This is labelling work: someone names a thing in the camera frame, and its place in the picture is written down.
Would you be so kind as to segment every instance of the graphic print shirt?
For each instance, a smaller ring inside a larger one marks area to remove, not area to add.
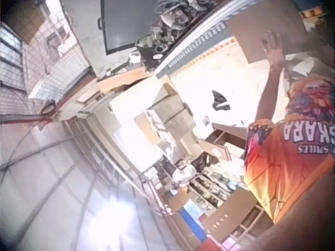
[[[334,84],[311,75],[290,97],[283,121],[248,127],[244,180],[274,223],[334,165]]]

